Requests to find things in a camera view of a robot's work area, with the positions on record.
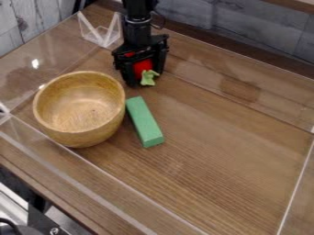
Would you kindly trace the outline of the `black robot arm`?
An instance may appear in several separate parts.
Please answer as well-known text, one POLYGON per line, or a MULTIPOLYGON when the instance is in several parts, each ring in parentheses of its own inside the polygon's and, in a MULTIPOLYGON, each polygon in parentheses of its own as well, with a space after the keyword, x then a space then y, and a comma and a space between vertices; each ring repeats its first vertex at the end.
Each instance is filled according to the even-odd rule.
POLYGON ((141 84, 142 72, 163 73, 169 47, 169 34, 153 34, 153 12, 158 0, 122 0, 123 44, 113 51, 114 67, 130 87, 141 84))

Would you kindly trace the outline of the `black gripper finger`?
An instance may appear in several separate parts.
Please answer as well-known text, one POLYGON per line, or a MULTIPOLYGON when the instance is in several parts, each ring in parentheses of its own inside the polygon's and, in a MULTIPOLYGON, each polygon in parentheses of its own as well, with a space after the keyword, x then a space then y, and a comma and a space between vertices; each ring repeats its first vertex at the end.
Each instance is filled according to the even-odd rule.
POLYGON ((163 74, 166 58, 167 58, 167 50, 154 50, 153 55, 153 64, 154 64, 154 71, 159 74, 163 74))
POLYGON ((138 85, 138 81, 135 78, 133 62, 117 61, 115 69, 121 71, 127 86, 135 87, 138 85))

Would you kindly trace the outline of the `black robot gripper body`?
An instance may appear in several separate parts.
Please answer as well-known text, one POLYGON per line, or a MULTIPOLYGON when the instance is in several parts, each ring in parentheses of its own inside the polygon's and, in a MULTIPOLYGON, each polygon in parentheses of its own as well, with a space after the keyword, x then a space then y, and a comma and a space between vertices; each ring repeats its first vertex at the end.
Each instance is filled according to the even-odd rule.
POLYGON ((145 59, 153 60, 154 50, 166 49, 167 51, 170 51, 170 46, 167 42, 169 37, 170 37, 169 34, 154 35, 151 37, 150 44, 146 46, 135 46, 125 42, 113 51, 114 67, 117 61, 139 62, 141 60, 145 59))

